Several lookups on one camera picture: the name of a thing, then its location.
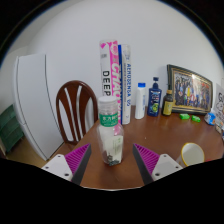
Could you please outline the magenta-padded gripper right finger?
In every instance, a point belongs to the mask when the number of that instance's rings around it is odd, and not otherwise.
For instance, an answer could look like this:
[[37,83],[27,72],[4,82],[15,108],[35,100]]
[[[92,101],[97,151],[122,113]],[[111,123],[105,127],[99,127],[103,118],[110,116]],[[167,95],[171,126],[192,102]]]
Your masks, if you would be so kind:
[[133,155],[145,185],[182,169],[168,154],[159,155],[139,144],[133,145]]

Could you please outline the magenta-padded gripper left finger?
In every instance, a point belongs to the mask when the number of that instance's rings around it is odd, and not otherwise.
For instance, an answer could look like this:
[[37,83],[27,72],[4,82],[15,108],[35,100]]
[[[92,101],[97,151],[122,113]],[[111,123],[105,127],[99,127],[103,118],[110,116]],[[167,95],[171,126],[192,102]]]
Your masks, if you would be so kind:
[[43,170],[80,185],[91,155],[91,145],[86,144],[72,152],[58,154],[42,167]]

